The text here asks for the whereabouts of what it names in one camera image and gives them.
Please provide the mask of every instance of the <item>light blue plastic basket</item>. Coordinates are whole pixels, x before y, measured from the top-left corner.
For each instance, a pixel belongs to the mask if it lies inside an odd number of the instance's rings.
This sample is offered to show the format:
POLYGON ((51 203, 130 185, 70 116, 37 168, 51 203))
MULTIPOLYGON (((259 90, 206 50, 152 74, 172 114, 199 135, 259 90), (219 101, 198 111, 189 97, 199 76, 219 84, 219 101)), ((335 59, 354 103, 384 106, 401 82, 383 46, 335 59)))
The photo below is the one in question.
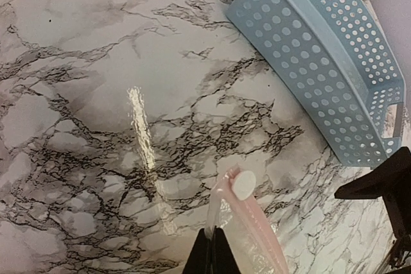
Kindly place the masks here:
POLYGON ((362 0, 234 0, 227 16, 341 163, 375 167, 401 146, 403 75, 362 0), (390 105, 397 105, 394 134, 383 138, 390 105))

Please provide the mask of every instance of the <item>blue basket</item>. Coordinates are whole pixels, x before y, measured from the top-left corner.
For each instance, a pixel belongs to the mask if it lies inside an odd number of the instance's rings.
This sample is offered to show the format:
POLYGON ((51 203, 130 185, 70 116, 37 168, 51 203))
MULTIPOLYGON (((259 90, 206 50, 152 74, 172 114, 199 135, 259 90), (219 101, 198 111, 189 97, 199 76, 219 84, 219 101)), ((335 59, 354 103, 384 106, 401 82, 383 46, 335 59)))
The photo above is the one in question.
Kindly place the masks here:
POLYGON ((346 166, 401 146, 405 83, 362 0, 234 0, 228 18, 265 57, 346 166), (387 109, 394 133, 383 138, 387 109))

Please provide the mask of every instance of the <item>white round button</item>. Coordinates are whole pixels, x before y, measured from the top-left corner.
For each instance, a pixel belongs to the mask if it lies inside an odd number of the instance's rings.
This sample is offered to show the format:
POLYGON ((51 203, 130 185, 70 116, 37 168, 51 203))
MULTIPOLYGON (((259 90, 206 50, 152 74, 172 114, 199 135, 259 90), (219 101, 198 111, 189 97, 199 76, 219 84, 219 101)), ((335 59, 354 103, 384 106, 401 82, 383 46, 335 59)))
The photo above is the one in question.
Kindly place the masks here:
POLYGON ((250 170, 244 170, 234 178, 231 189, 239 201, 243 201, 252 195, 256 183, 255 174, 250 170))

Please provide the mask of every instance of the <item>marble table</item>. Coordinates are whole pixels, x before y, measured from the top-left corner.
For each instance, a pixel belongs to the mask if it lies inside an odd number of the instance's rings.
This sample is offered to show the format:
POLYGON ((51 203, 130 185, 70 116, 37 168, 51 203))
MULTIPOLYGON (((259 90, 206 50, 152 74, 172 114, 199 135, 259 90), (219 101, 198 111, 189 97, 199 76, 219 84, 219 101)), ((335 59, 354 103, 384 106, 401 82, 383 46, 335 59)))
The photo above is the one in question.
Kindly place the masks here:
POLYGON ((333 197, 368 170, 339 164, 231 1, 0 0, 2 274, 181 273, 235 164, 292 273, 372 273, 383 202, 333 197))

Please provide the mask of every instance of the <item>marble countertop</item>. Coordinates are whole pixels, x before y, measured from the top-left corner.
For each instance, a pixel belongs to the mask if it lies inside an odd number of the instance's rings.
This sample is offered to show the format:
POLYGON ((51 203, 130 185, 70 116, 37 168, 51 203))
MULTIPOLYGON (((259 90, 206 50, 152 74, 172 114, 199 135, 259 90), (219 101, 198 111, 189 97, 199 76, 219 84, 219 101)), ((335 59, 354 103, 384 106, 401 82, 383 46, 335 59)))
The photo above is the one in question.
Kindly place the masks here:
POLYGON ((181 273, 239 164, 291 273, 372 273, 383 202, 224 16, 232 0, 0 0, 0 272, 181 273))

